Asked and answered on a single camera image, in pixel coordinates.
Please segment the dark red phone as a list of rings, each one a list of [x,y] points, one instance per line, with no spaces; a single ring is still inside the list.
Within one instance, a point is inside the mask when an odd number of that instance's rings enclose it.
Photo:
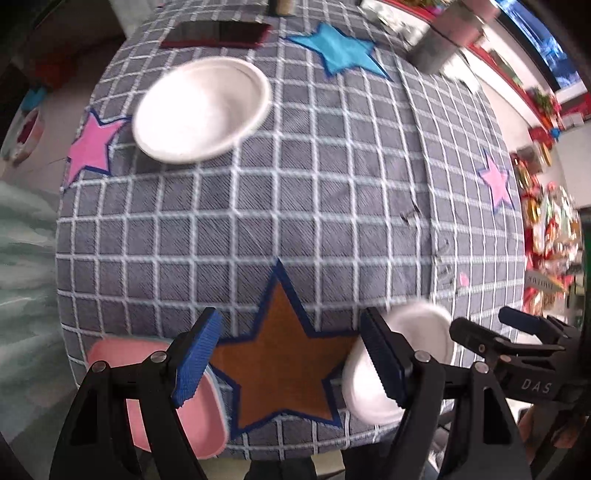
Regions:
[[[184,21],[175,25],[161,41],[162,49],[218,47],[252,49],[270,33],[267,23],[202,20]]]

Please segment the red tray with snacks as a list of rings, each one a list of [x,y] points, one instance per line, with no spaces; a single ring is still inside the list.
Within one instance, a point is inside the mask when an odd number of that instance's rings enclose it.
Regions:
[[[559,183],[540,176],[552,166],[551,152],[564,125],[552,93],[525,91],[541,124],[529,129],[531,142],[511,153],[524,220],[527,257],[523,308],[541,315],[564,300],[581,273],[583,234],[574,200]]]

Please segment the grey checked tablecloth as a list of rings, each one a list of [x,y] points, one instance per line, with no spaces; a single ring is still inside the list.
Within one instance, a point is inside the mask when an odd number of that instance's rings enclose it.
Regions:
[[[130,117],[164,74],[213,48],[164,50],[183,21],[262,21],[262,1],[169,1],[117,51],[71,157],[57,228],[57,293],[76,380],[109,337],[173,338],[206,307],[221,340],[252,340],[276,264],[304,307],[304,345],[355,330],[363,308],[425,298],[499,330],[523,302],[523,220],[481,93],[418,72],[349,2],[302,1],[253,50],[270,80],[263,126],[199,165],[166,166]]]

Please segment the small white paper bowl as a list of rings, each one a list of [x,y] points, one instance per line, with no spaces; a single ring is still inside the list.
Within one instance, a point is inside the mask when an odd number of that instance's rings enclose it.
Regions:
[[[441,364],[452,361],[451,322],[447,309],[424,300],[387,313],[375,307],[363,311],[360,339],[342,372],[346,409],[369,425],[399,422],[411,399],[415,354],[425,352]]]

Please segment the pink square plate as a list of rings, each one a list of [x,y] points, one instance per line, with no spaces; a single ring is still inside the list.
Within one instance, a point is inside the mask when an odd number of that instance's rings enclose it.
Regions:
[[[164,351],[170,341],[147,338],[107,337],[87,353],[89,365],[105,361],[111,367],[140,363],[155,351]],[[194,395],[176,410],[184,433],[197,459],[212,458],[228,443],[228,420],[217,381],[211,369],[204,371]]]

